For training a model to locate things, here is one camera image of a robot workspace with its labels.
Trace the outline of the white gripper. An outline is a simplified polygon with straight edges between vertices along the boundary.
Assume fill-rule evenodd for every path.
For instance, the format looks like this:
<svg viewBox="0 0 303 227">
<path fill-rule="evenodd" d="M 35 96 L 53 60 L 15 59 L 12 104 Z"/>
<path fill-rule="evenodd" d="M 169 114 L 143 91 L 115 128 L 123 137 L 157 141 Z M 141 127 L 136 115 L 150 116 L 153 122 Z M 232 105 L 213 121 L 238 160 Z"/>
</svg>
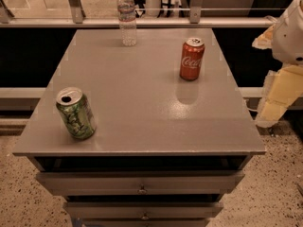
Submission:
<svg viewBox="0 0 303 227">
<path fill-rule="evenodd" d="M 277 72 L 270 70 L 263 83 L 255 123 L 262 128 L 271 128 L 303 95 L 302 0 L 293 0 L 276 24 L 260 34 L 252 46 L 262 50 L 272 48 L 276 60 L 289 63 Z"/>
</svg>

